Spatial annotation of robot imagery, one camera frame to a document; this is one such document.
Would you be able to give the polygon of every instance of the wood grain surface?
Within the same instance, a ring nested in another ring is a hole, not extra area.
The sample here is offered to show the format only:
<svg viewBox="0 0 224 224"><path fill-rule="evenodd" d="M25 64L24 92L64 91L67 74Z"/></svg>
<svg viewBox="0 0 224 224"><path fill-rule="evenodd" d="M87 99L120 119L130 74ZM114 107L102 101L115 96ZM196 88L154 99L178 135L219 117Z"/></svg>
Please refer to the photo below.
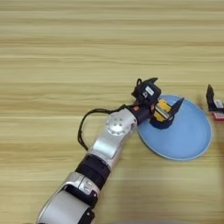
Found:
<svg viewBox="0 0 224 224"><path fill-rule="evenodd" d="M35 222L85 154L81 117L133 102L137 78L159 77L163 92L210 116L207 84L224 100L223 39L222 0L0 1L0 223ZM88 145L104 119L87 120ZM134 133L96 223L224 223L224 123L212 124L207 153L183 163L155 155Z"/></svg>

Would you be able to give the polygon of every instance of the silver metal joint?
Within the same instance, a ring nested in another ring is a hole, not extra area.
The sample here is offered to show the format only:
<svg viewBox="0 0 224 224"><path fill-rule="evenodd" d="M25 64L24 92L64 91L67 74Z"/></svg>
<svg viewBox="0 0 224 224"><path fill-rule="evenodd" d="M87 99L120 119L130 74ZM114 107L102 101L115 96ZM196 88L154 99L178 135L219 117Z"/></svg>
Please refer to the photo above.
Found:
<svg viewBox="0 0 224 224"><path fill-rule="evenodd" d="M92 180L78 172L71 172L59 189L46 202L38 216L37 224L76 224L79 222L89 205L67 192L67 186L73 186L86 195L89 195L92 191L95 191L95 197L100 194L100 189Z"/></svg>
<svg viewBox="0 0 224 224"><path fill-rule="evenodd" d="M102 159L110 170L115 166L126 138L137 126L137 119L125 109L108 116L104 131L96 139L88 154Z"/></svg>

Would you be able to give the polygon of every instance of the yellow object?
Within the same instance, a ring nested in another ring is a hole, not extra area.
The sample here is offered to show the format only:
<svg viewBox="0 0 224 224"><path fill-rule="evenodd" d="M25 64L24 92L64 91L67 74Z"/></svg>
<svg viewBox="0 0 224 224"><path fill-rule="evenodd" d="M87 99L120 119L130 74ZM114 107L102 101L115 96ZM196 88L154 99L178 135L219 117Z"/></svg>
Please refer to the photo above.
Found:
<svg viewBox="0 0 224 224"><path fill-rule="evenodd" d="M161 99L161 100L158 101L157 106L159 106L162 110L164 110L164 111L167 112L167 113L169 113L169 111L170 111L171 108L172 108L171 105L170 105L167 101L165 101L165 100L163 100L163 99ZM163 122L163 121L166 119L166 118L165 118L162 114L160 114L157 110L155 111L154 116L157 118L157 120L158 120L159 122Z"/></svg>

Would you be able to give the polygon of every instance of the light blue plate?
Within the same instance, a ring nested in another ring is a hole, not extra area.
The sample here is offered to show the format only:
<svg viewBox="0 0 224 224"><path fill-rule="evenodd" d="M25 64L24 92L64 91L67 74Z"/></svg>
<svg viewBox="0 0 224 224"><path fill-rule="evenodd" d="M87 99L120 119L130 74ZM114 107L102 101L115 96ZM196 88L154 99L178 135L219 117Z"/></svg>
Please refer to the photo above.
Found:
<svg viewBox="0 0 224 224"><path fill-rule="evenodd" d="M161 98L171 105L180 99L166 94ZM188 100L183 101L168 129L156 129L145 121L138 131L146 145L158 155L180 161L201 156L212 140L210 122L204 112Z"/></svg>

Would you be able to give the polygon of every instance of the black cable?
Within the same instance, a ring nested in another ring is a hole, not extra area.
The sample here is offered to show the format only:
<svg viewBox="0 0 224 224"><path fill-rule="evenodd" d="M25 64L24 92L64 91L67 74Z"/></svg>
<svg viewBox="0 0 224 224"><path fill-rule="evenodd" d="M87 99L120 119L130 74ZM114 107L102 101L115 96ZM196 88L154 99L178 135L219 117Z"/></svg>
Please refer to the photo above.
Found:
<svg viewBox="0 0 224 224"><path fill-rule="evenodd" d="M80 122L80 127L79 127L79 130L78 130L78 142L80 143L80 145L86 150L88 151L88 147L87 145L85 144L85 142L83 141L83 138L82 138L82 126L83 126L83 123L85 122L86 118L91 115L91 114L94 114L94 113L103 113L103 114L111 114L111 113L114 113L114 112L117 112L121 109L124 109L126 106L125 105L122 105L120 108L118 109L115 109L115 110L108 110L108 109L105 109L105 108L95 108L95 109L92 109L90 111L88 111L84 116L83 118L81 119L81 122Z"/></svg>

